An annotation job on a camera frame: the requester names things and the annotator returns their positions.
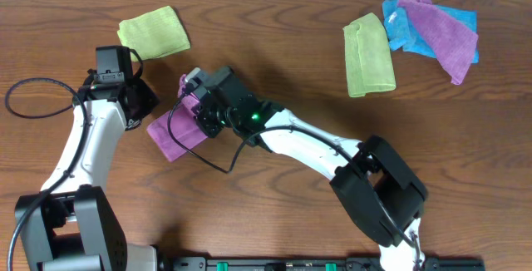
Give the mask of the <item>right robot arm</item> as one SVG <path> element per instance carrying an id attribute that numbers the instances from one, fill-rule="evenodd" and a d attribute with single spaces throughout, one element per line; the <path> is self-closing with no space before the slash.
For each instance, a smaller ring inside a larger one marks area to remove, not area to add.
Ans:
<path id="1" fill-rule="evenodd" d="M 352 222 L 378 244 L 382 269 L 422 268 L 418 231 L 427 189 L 386 140 L 332 135 L 271 101 L 204 102 L 193 112 L 210 137 L 230 128 L 245 145 L 286 155 L 326 177 Z"/>

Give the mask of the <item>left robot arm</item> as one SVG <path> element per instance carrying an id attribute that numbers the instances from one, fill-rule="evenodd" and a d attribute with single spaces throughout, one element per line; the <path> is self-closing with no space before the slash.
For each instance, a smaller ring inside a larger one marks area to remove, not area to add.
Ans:
<path id="1" fill-rule="evenodd" d="M 87 80 L 72 93 L 74 122 L 39 193 L 15 207 L 17 239 L 31 270 L 162 270 L 156 247 L 130 244 L 106 198 L 116 146 L 157 105 L 141 80 Z"/>

